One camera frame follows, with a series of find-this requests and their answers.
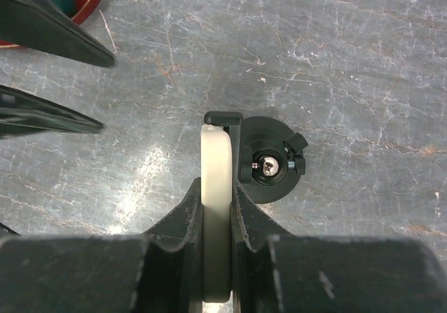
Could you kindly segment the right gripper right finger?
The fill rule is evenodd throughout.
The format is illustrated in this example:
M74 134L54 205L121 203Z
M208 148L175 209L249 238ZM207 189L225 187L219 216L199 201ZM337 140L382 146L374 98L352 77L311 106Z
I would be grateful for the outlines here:
M238 180L230 205L232 291L235 312L278 312L274 258L268 237L288 231L264 213Z

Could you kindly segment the smartphone with cream case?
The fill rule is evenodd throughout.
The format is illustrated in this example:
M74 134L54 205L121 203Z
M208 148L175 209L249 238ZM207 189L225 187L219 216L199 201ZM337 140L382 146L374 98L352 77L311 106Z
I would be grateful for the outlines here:
M204 124L200 132L200 184L203 206L203 300L224 303L231 288L230 204L233 161L229 135Z

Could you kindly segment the black phone stand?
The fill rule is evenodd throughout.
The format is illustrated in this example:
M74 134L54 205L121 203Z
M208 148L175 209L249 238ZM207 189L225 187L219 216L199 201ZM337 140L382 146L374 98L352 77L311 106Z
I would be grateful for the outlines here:
M305 174L308 142L278 119L209 111L204 123L220 126L230 136L233 176L254 203L272 203L287 196Z

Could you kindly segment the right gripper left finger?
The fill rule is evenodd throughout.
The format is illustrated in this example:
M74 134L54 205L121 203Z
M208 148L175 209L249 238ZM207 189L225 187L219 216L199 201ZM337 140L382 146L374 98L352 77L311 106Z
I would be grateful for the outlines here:
M145 235L149 247L141 275L141 311L201 312L203 207L199 177L180 204Z

